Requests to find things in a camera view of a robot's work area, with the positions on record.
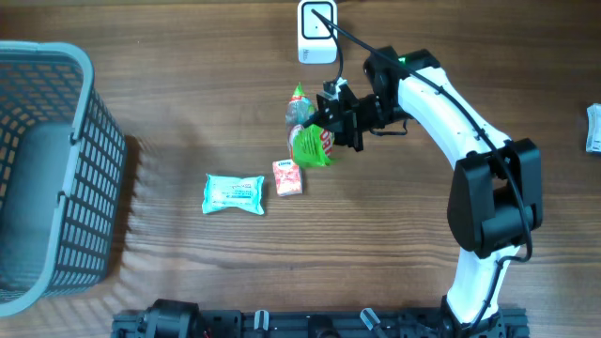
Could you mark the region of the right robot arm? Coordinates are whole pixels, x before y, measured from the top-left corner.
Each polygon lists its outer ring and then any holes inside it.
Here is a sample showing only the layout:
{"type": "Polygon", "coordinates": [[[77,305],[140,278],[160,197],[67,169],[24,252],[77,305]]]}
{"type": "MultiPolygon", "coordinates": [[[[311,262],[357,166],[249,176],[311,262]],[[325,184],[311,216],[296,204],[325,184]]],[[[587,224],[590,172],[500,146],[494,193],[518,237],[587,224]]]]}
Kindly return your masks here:
{"type": "Polygon", "coordinates": [[[520,310],[498,304],[514,262],[532,257],[532,232],[542,223],[541,155],[530,139],[498,131],[451,85],[427,50],[374,50],[364,73],[372,93],[358,98],[347,82],[327,82],[305,127],[328,131],[339,146],[362,150],[362,136],[390,133],[396,122],[417,121],[451,164],[447,221],[459,245],[454,282],[436,310],[404,311],[402,333],[438,337],[517,337],[527,330],[520,310]]]}

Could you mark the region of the small red tissue pack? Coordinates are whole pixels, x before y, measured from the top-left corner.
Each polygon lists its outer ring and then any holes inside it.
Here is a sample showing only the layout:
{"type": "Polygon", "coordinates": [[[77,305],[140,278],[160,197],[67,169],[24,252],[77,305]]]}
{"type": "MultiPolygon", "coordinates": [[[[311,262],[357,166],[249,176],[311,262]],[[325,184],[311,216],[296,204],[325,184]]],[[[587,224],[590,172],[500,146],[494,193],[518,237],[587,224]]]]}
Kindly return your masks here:
{"type": "Polygon", "coordinates": [[[302,194],[301,169],[292,160],[274,161],[272,170],[279,196],[302,194]]]}

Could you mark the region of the white barcode scanner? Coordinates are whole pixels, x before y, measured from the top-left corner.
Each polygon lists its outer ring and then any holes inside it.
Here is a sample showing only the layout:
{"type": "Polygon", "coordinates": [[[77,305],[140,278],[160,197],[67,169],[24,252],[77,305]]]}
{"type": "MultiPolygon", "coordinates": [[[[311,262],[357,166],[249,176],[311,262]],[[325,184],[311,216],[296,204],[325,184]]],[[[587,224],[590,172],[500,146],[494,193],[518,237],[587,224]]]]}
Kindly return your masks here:
{"type": "Polygon", "coordinates": [[[337,23],[334,0],[301,0],[297,6],[298,59],[302,64],[330,64],[337,58],[337,47],[315,12],[337,23]]]}

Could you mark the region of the grey plastic basket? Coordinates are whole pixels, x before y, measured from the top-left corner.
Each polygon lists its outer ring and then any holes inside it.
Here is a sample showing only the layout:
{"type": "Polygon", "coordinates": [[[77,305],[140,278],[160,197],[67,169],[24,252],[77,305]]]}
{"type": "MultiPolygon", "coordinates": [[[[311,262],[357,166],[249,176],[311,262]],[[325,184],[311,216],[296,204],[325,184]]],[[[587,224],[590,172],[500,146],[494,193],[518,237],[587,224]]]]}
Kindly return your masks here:
{"type": "Polygon", "coordinates": [[[2,42],[2,316],[106,276],[126,160],[82,49],[2,42]]]}

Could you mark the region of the Haribo gummy candy bag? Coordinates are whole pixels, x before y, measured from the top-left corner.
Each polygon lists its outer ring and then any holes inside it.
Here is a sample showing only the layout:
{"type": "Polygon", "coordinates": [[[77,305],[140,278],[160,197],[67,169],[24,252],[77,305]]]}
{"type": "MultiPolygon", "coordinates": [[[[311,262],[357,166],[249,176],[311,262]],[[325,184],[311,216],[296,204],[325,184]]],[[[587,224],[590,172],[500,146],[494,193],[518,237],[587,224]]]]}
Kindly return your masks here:
{"type": "Polygon", "coordinates": [[[298,83],[286,108],[285,130],[290,157],[301,168],[331,165],[333,134],[315,124],[305,126],[315,112],[315,106],[298,83]]]}

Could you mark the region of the white cardboard box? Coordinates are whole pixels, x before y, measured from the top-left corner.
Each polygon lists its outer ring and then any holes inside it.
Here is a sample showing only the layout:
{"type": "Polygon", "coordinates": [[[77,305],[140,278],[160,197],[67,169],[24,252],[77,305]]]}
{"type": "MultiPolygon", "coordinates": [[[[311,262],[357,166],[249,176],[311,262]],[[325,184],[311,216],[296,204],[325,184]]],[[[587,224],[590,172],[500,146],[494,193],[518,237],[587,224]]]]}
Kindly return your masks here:
{"type": "Polygon", "coordinates": [[[587,108],[588,134],[586,151],[589,153],[601,152],[601,104],[594,103],[587,108]]]}

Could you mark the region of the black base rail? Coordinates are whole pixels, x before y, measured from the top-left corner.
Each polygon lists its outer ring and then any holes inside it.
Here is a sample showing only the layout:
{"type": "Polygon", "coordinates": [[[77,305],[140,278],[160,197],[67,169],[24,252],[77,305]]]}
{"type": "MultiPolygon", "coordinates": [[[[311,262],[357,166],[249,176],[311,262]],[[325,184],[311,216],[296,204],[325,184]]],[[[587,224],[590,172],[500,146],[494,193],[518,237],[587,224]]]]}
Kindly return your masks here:
{"type": "Polygon", "coordinates": [[[145,310],[114,316],[113,337],[309,338],[466,337],[448,310],[406,308],[349,312],[269,312],[202,310],[197,303],[156,300],[145,310]]]}

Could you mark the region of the teal wet wipes pack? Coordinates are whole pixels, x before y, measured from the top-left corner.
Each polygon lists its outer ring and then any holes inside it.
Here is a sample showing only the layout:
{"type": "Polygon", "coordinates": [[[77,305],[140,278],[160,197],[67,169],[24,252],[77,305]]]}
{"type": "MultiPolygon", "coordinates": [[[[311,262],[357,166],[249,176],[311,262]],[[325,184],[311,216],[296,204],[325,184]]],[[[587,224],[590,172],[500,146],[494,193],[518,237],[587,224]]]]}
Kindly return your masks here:
{"type": "Polygon", "coordinates": [[[263,215],[264,177],[225,177],[207,174],[202,210],[204,214],[236,207],[263,215]]]}

